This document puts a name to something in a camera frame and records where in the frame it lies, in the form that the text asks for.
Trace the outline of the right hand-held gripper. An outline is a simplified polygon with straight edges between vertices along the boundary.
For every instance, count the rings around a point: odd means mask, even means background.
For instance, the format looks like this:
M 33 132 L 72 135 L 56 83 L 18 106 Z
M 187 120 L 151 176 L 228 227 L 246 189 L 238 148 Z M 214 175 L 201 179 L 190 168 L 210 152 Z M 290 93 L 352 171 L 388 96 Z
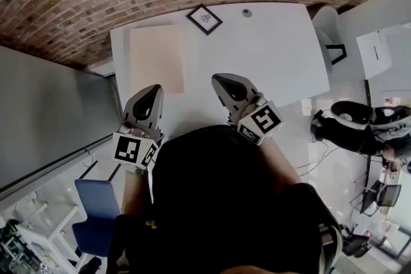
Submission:
M 220 103 L 229 111 L 228 124 L 256 145 L 263 144 L 283 125 L 278 109 L 246 77 L 231 73 L 211 78 Z

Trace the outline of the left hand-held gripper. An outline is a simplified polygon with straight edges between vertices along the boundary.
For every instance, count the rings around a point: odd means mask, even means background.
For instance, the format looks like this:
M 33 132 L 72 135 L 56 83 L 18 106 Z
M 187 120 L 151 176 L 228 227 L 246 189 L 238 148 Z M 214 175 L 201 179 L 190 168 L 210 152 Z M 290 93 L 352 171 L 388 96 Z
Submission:
M 163 88 L 155 84 L 127 101 L 119 129 L 113 133 L 114 161 L 147 169 L 164 137 L 159 128 L 163 100 Z

